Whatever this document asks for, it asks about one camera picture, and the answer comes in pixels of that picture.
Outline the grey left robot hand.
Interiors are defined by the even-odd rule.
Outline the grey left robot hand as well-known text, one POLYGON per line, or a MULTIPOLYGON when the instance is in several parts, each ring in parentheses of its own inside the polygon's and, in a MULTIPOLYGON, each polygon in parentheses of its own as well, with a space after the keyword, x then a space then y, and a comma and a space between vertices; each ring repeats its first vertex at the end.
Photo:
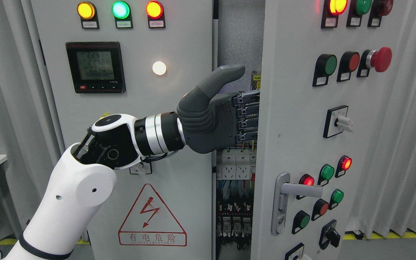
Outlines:
POLYGON ((178 118, 193 151, 205 154, 257 140, 260 91, 220 93, 245 70, 239 64, 220 66, 180 100, 178 118))

